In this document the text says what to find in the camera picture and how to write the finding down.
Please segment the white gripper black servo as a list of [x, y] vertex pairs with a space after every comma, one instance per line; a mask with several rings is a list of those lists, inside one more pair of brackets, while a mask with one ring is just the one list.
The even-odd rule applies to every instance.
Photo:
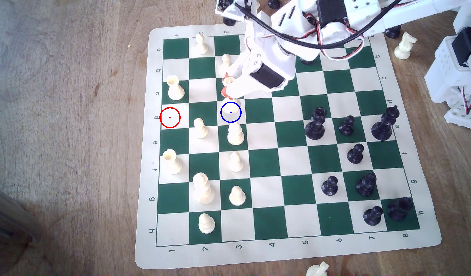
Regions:
[[231, 56], [222, 55], [221, 95], [240, 98], [255, 91], [283, 90], [295, 77], [295, 56], [286, 53], [276, 36], [253, 21], [247, 22], [245, 39], [248, 50], [231, 62]]

